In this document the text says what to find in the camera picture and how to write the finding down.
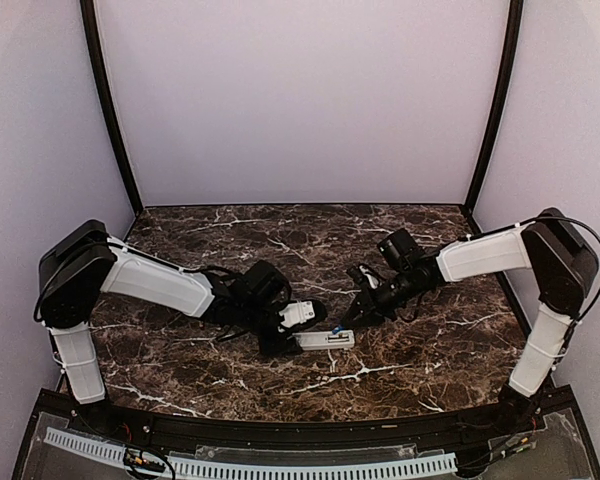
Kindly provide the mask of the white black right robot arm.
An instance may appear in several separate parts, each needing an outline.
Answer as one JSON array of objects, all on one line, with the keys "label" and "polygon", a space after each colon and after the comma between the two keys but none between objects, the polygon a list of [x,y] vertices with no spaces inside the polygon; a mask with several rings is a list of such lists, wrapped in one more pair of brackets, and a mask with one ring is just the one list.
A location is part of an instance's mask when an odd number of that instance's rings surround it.
[{"label": "white black right robot arm", "polygon": [[468,234],[433,250],[425,250],[401,228],[381,240],[377,249],[395,274],[384,278],[365,263],[348,269],[359,291],[339,321],[343,329],[394,320],[411,299],[468,278],[493,275],[511,295],[510,272],[532,272],[538,290],[536,318],[502,389],[511,396],[490,413],[497,432],[514,432],[529,416],[525,399],[538,394],[600,298],[600,235],[559,209],[547,208],[535,217]]}]

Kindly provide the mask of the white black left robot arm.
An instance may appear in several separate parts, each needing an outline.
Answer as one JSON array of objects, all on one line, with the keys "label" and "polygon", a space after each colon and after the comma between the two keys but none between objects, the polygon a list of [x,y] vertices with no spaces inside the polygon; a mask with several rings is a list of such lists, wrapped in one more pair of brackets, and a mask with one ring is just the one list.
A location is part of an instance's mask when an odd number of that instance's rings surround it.
[{"label": "white black left robot arm", "polygon": [[38,263],[33,318],[50,334],[81,417],[100,436],[121,427],[120,412],[104,399],[107,388],[90,333],[93,312],[123,298],[186,319],[255,337],[263,355],[285,354],[317,317],[308,300],[292,297],[287,278],[258,261],[245,271],[185,267],[142,252],[89,220],[46,251]]}]

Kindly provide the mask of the white remote control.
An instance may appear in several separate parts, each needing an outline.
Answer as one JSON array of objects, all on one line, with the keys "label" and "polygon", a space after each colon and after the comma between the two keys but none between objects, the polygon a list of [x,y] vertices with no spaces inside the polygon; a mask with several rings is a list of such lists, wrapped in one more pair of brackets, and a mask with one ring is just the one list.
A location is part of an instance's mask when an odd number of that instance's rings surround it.
[{"label": "white remote control", "polygon": [[351,349],[355,346],[355,336],[351,330],[341,330],[337,333],[301,332],[294,334],[293,337],[303,351]]}]

